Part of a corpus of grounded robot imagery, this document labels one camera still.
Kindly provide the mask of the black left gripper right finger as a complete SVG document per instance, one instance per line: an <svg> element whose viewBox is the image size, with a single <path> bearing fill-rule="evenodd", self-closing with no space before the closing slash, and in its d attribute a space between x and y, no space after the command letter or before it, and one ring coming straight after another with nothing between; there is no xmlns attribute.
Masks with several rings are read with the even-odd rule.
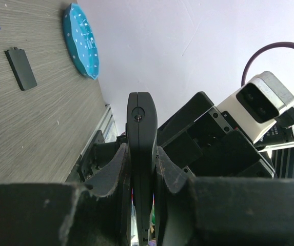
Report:
<svg viewBox="0 0 294 246"><path fill-rule="evenodd" d="M157 245L294 245L294 179L190 176L158 148L155 180Z"/></svg>

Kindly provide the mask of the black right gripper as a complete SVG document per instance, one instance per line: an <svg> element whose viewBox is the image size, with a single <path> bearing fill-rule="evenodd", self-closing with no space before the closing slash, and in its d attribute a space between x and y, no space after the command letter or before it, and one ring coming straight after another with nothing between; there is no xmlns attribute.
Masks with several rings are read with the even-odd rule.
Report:
<svg viewBox="0 0 294 246"><path fill-rule="evenodd" d="M176 134L187 127L173 140ZM274 178L271 163L227 112L197 92L158 128L157 144L170 160L194 176Z"/></svg>

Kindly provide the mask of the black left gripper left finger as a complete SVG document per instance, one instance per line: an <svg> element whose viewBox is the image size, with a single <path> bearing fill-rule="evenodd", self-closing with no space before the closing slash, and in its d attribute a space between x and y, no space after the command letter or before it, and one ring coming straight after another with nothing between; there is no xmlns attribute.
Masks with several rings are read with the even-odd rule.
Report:
<svg viewBox="0 0 294 246"><path fill-rule="evenodd" d="M0 184L0 245L128 245L130 212L122 144L85 183Z"/></svg>

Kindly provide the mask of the black remote control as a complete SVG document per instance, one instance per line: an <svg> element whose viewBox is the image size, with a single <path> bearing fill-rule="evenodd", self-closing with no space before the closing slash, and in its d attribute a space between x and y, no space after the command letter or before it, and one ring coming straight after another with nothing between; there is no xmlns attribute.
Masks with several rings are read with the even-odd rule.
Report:
<svg viewBox="0 0 294 246"><path fill-rule="evenodd" d="M157 113L148 92L129 94L126 135L139 245L148 245L156 157Z"/></svg>

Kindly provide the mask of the black battery cover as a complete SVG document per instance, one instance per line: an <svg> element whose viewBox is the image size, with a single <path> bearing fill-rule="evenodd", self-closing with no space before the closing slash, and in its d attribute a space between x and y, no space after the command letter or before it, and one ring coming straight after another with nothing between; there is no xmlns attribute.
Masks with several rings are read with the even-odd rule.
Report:
<svg viewBox="0 0 294 246"><path fill-rule="evenodd" d="M12 72L22 91L30 90L37 86L32 68L25 50L13 47L5 51Z"/></svg>

